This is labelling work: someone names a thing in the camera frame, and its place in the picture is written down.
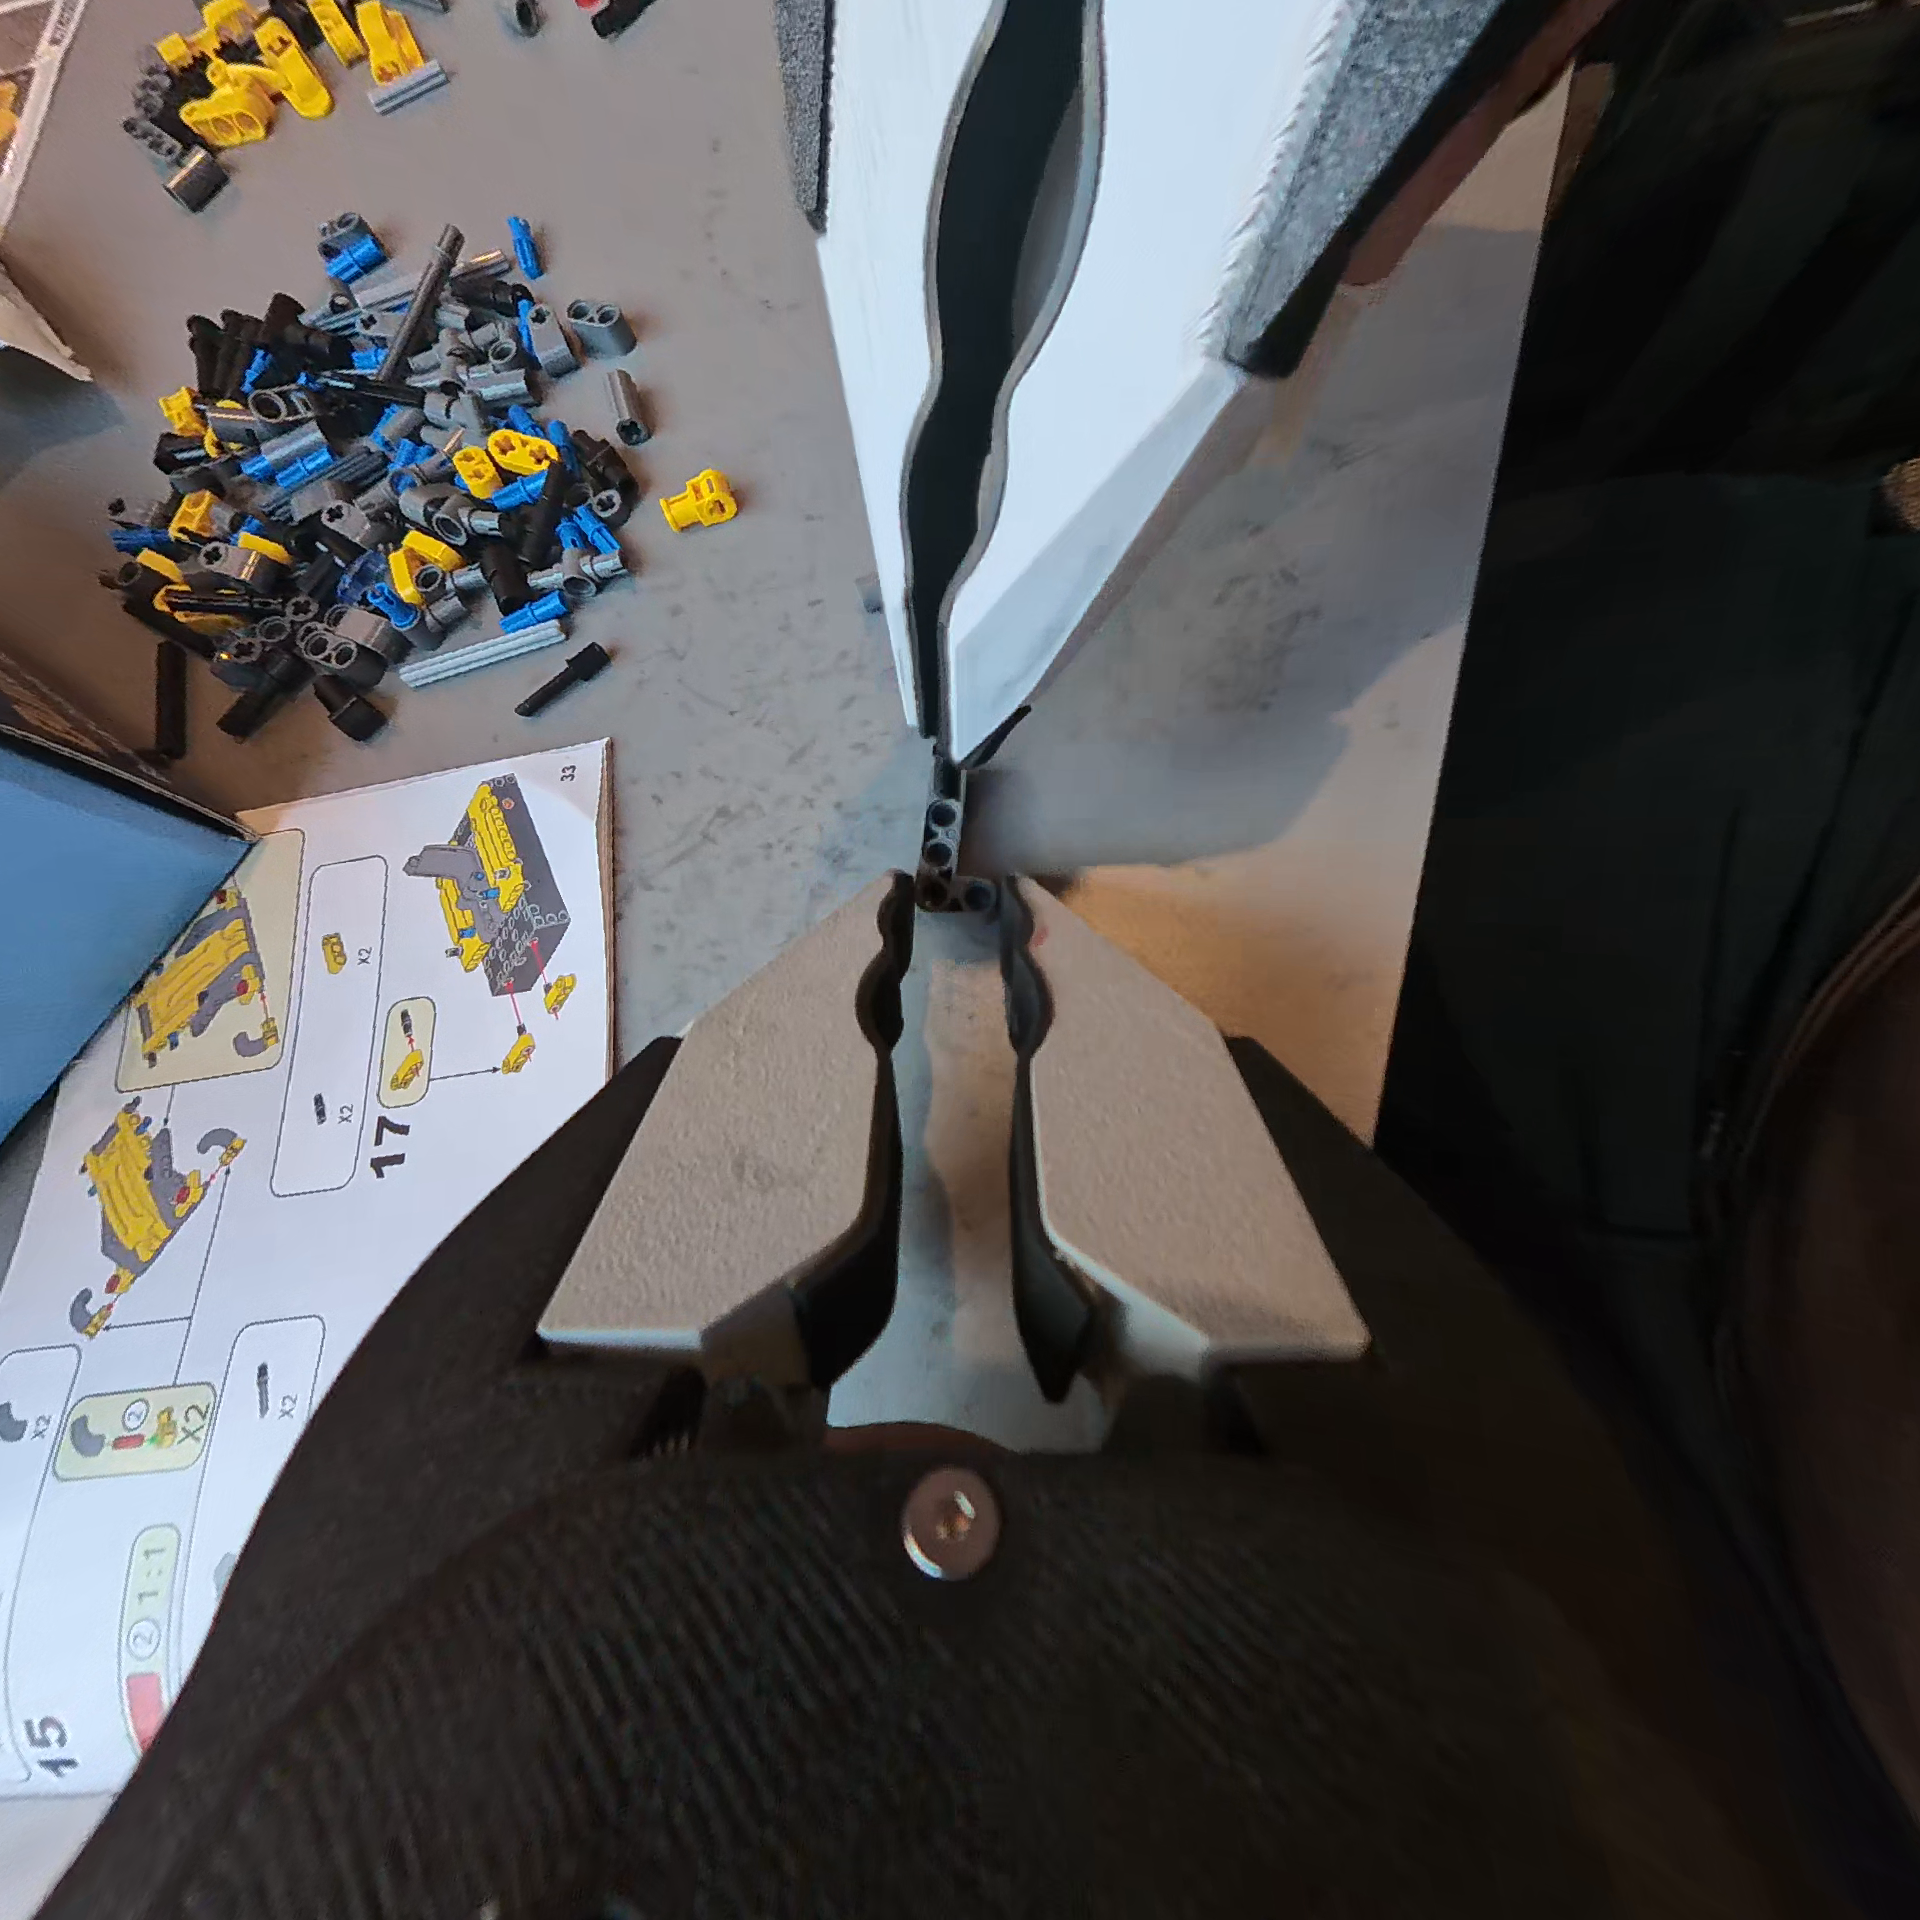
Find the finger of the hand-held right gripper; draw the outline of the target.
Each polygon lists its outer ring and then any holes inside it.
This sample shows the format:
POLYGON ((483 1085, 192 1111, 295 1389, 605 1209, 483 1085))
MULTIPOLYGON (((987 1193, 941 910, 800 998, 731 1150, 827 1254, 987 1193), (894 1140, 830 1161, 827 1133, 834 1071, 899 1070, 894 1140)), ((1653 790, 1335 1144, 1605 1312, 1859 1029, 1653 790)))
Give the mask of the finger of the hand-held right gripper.
POLYGON ((943 751, 1038 692, 1163 537, 1246 385, 1235 276, 1304 154, 1352 5, 1089 5, 1057 265, 992 406, 975 534, 941 607, 943 751))
POLYGON ((819 273, 906 722, 973 753, 958 593, 999 512, 1038 196, 1035 5, 830 5, 819 273))

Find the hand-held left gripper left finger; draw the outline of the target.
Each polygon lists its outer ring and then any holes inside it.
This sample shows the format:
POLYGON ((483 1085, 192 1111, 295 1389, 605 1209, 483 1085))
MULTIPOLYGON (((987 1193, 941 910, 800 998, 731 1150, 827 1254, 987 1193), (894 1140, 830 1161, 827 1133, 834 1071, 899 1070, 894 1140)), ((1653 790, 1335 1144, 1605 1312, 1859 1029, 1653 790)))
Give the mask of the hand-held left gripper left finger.
POLYGON ((709 1382, 830 1388, 895 1302, 894 1048, 917 920, 879 876, 681 1034, 538 1321, 709 1382))

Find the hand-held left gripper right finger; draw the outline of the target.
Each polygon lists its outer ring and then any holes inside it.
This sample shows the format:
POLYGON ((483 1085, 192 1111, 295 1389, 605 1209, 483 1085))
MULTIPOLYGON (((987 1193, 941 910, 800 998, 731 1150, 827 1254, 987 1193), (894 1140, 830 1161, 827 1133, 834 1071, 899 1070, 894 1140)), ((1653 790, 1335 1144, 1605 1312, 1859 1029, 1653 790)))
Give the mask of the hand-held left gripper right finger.
POLYGON ((1001 884, 1013 1298, 1050 1404, 1371 1345, 1235 1058, 1032 880, 1001 884))

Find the grey L-shaped beam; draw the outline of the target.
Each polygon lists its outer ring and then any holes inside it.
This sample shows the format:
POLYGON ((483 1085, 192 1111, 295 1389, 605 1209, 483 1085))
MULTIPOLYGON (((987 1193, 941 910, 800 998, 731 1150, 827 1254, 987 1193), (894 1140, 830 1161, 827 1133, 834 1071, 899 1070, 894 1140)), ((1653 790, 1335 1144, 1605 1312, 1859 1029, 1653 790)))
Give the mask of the grey L-shaped beam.
POLYGON ((921 911, 992 917, 999 910, 997 880, 968 873, 962 860, 966 806, 968 768, 935 751, 914 873, 914 898, 921 911))

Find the grey desk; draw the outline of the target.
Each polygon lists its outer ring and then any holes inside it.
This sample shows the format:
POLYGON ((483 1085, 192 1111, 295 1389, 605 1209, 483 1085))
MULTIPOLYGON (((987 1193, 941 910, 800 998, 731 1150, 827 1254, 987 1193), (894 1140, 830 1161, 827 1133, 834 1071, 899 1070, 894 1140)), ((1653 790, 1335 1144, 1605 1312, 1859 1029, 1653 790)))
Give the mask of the grey desk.
MULTIPOLYGON (((5 648, 123 745, 153 741, 155 638, 97 588, 111 496, 157 486, 185 316, 310 290, 317 222, 405 247, 542 226, 563 296, 639 334, 671 488, 714 466, 727 530, 632 519, 639 581, 592 632, 615 665, 544 720, 533 665, 400 694, 361 746, 310 700, 256 741, 192 677, 175 784, 235 814, 611 738, 617 1054, 682 1029, 921 825, 925 745, 862 613, 875 574, 813 254, 786 175, 768 5, 657 5, 595 42, 574 5, 421 25, 450 72, 378 116, 345 85, 230 164, 206 212, 128 138, 137 57, 189 5, 87 5, 5 260, 90 382, 5 359, 5 648)), ((1005 741, 968 850, 1067 904, 1222 1030, 1258 1039, 1355 1136, 1376 1129, 1438 766, 1567 85, 1512 120, 1408 245, 1327 312, 1312 366, 1255 388, 1222 466, 1005 741)))

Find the black long stop pin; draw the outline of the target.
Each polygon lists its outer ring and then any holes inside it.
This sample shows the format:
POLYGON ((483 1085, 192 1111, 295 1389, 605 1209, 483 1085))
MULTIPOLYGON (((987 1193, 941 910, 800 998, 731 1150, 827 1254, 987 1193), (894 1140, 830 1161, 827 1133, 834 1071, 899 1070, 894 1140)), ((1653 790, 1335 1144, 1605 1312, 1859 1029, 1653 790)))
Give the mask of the black long stop pin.
POLYGON ((587 641, 582 648, 571 653, 558 671, 521 697, 513 712, 519 718, 538 718, 553 704, 567 700, 571 689, 595 680, 610 665, 611 655, 608 648, 599 641, 587 641))

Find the person's black pants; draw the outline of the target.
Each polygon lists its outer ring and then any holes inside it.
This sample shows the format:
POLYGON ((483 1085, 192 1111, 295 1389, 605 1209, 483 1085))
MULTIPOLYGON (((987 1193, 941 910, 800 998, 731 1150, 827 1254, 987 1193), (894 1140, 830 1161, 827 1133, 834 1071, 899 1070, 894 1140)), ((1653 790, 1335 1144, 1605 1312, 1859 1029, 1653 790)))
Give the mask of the person's black pants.
POLYGON ((1616 5, 1542 230, 1377 1142, 1629 1405, 1753 1593, 1862 1914, 1888 1792, 1737 1404, 1729 1184, 1914 887, 1914 5, 1616 5))

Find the white building instruction booklet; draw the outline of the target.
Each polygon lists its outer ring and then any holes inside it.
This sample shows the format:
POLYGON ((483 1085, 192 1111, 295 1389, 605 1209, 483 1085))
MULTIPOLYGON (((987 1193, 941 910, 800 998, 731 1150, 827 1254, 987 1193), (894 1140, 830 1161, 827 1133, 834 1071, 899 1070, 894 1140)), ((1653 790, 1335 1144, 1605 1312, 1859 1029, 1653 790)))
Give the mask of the white building instruction booklet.
POLYGON ((608 1081, 608 753, 261 808, 66 1071, 1 1301, 5 1801, 123 1784, 351 1348, 608 1081))

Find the light grey ribbed axle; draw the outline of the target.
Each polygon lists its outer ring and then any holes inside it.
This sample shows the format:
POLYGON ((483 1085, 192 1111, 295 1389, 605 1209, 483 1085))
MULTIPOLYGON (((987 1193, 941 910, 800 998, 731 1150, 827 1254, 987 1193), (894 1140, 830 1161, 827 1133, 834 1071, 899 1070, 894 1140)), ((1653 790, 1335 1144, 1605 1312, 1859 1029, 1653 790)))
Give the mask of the light grey ribbed axle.
POLYGON ((493 665, 507 665, 563 641, 568 636, 558 617, 504 631, 486 639, 470 639, 459 646, 441 646, 437 653, 410 655, 394 666, 398 680, 406 688, 431 688, 463 679, 493 665))

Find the pile of mixed small pieces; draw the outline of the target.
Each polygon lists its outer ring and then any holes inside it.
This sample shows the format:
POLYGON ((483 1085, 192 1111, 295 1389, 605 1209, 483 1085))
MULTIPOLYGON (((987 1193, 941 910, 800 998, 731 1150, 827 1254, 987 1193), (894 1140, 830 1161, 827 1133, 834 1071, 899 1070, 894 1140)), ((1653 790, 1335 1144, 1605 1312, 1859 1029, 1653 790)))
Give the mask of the pile of mixed small pieces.
POLYGON ((536 290, 542 232, 405 265, 353 210, 317 230, 327 293, 185 319, 159 398, 162 488, 111 496, 97 581, 153 639, 153 738, 187 746, 187 671, 250 738, 301 697, 370 742, 394 666, 558 617, 634 572, 630 454, 651 437, 611 301, 536 290))

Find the cluster of yellow beam parts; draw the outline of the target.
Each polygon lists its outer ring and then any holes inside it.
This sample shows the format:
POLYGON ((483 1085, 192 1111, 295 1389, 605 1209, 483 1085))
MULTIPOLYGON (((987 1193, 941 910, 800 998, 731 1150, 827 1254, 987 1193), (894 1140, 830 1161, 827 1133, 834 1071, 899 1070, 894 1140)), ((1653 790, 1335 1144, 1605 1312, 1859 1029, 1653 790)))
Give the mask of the cluster of yellow beam parts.
POLYGON ((155 38, 120 120, 170 202, 202 212, 227 184, 230 153, 271 137, 282 116, 334 113, 335 81, 361 80, 377 113, 448 85, 409 5, 206 2, 198 28, 155 38))

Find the blue cardboard kit box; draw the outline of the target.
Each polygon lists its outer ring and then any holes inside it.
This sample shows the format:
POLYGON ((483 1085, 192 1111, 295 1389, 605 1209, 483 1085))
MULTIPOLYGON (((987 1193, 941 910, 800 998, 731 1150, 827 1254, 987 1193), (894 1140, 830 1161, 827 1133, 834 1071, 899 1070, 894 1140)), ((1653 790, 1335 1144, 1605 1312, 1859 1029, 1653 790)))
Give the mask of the blue cardboard kit box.
POLYGON ((250 848, 1 657, 1 1133, 250 848))

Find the person's brown sweater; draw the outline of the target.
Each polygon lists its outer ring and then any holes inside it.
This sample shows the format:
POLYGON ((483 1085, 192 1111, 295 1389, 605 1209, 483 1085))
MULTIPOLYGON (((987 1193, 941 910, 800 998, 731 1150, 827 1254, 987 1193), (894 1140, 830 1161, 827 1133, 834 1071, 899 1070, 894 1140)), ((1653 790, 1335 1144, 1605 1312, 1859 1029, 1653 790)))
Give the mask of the person's brown sweater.
POLYGON ((1914 1872, 1914 887, 1799 1014, 1729 1184, 1737 1404, 1792 1594, 1914 1872))

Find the empty clear plastic bag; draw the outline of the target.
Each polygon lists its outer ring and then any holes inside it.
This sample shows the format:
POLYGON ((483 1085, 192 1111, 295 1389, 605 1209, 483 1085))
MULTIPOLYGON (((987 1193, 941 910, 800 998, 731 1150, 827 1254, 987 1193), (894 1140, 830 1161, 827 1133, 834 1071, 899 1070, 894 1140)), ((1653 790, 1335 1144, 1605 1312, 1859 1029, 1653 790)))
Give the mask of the empty clear plastic bag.
POLYGON ((53 324, 17 290, 7 265, 0 271, 1 349, 22 352, 62 376, 90 382, 94 373, 66 346, 53 324))

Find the small printed leaflet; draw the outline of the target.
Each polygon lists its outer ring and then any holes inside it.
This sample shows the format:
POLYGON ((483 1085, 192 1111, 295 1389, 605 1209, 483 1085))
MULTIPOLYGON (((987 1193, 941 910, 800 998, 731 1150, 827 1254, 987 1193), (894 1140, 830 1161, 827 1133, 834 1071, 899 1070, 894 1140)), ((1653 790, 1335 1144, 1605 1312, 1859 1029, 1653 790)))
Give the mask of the small printed leaflet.
POLYGON ((1 230, 10 223, 83 7, 1 5, 1 230))

